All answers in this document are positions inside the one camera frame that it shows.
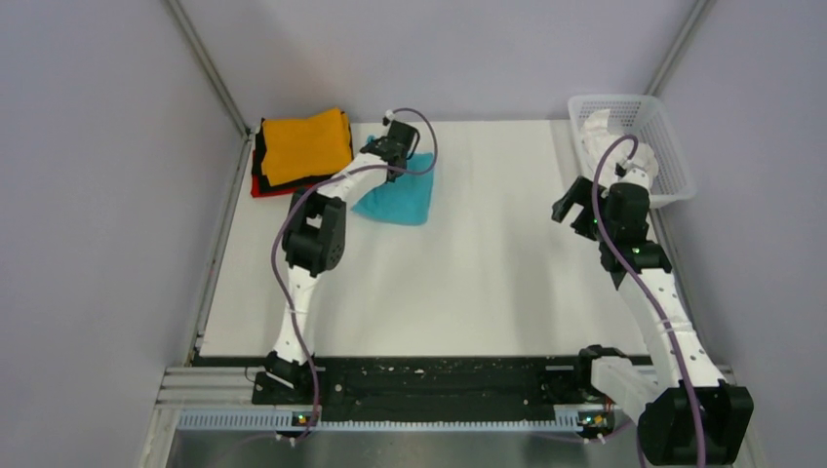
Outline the teal polo shirt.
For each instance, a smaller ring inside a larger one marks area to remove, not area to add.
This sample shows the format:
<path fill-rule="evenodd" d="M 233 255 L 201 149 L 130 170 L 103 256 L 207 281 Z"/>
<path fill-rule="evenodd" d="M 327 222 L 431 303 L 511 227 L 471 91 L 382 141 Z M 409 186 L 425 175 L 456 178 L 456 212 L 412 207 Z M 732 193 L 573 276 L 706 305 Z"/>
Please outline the teal polo shirt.
<path fill-rule="evenodd" d="M 427 222 L 436 170 L 424 175 L 400 175 L 362 197 L 352 208 L 367 219 L 403 226 Z"/>

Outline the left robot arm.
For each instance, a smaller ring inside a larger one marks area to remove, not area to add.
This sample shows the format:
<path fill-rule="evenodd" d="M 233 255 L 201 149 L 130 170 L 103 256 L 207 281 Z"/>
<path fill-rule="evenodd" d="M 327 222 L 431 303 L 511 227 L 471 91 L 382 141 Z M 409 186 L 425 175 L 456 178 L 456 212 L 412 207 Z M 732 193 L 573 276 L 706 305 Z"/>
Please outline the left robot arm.
<path fill-rule="evenodd" d="M 383 133 L 367 142 L 342 171 L 293 196 L 278 236 L 288 266 L 287 278 L 277 280 L 286 299 L 285 312 L 264 365 L 276 391 L 290 403 L 306 400 L 312 391 L 312 351 L 302 334 L 320 276 L 343 257 L 348 203 L 400 176 L 418 142 L 418 129 L 385 119 Z"/>

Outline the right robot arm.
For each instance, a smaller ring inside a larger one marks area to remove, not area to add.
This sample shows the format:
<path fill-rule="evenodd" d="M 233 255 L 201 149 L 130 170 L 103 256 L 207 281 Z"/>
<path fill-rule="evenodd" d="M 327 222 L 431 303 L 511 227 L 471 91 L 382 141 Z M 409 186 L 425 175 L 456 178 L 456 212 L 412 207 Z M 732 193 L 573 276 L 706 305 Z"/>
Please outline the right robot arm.
<path fill-rule="evenodd" d="M 640 449 L 655 466 L 731 465 L 746 436 L 754 401 L 727 381 L 700 343 L 678 297 L 673 265 L 650 239 L 650 194 L 626 177 L 610 187 L 579 176 L 552 206 L 552 220 L 581 211 L 574 232 L 597 243 L 600 262 L 631 311 L 655 377 L 644 376 L 622 351 L 580 350 L 571 376 L 585 402 L 603 396 L 634 423 Z"/>

